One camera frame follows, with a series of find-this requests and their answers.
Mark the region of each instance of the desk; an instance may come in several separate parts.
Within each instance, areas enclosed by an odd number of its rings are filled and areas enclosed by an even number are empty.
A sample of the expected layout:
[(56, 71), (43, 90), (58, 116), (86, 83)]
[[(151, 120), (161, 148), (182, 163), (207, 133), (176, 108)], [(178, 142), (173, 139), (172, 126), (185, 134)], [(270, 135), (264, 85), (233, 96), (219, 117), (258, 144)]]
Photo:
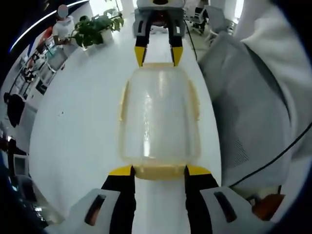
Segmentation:
[[(62, 215), (108, 173), (124, 163), (117, 154), (119, 103), (137, 66), (132, 19), (114, 43), (99, 50), (77, 49), (47, 89), (35, 119), (29, 169), (36, 186)], [(201, 156), (221, 183), (221, 158), (215, 116), (205, 81), (190, 46), (183, 40), (180, 66), (192, 79), (200, 101)], [(146, 62), (170, 62), (168, 35), (150, 37)], [(136, 179), (133, 233), (190, 233), (185, 210), (184, 179)]]

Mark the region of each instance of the white table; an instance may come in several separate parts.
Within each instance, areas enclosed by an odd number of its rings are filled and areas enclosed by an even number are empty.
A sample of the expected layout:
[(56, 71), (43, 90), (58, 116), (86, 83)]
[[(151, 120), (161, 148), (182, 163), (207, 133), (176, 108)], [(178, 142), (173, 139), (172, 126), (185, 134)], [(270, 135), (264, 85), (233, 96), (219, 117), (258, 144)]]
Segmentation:
[[(78, 49), (47, 89), (38, 110), (30, 145), (30, 175), (47, 201), (62, 215), (108, 173), (125, 165), (117, 154), (122, 90), (135, 69), (132, 20), (113, 33), (114, 44), (101, 50)], [(202, 73), (184, 40), (180, 65), (197, 90), (201, 156), (221, 184), (221, 159), (215, 116)], [(168, 35), (151, 35), (146, 62), (170, 62)], [(133, 233), (190, 233), (184, 180), (136, 179)]]

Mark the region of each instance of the plastic container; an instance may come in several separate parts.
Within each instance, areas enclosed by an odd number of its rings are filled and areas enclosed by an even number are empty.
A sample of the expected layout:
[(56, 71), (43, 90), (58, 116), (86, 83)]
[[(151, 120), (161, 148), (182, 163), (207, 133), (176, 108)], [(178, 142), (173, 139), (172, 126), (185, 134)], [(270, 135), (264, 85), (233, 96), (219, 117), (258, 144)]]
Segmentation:
[(134, 72), (121, 101), (119, 153), (138, 177), (177, 177), (199, 156), (197, 100), (186, 73), (171, 63)]

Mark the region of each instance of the computer monitor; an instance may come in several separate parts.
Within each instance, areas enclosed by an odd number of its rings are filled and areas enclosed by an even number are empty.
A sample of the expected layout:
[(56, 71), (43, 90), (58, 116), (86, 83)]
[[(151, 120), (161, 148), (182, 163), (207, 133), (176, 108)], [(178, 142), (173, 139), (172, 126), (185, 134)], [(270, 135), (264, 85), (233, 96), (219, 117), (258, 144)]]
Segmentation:
[(15, 175), (28, 175), (28, 158), (23, 155), (14, 155), (14, 172)]

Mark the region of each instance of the white desk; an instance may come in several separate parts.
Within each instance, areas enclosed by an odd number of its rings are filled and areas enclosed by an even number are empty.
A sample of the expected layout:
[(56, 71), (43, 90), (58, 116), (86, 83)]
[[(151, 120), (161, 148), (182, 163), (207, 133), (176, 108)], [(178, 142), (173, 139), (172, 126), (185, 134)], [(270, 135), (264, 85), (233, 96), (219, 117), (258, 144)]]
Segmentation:
[[(108, 173), (124, 163), (117, 155), (117, 127), (122, 90), (137, 66), (132, 21), (113, 33), (114, 44), (88, 55), (78, 49), (47, 89), (31, 136), (29, 169), (47, 201), (61, 214)], [(202, 73), (184, 40), (180, 66), (197, 89), (201, 156), (221, 183), (221, 159), (215, 116)], [(146, 62), (171, 61), (168, 35), (151, 35)], [(184, 180), (136, 180), (133, 233), (190, 233)]]

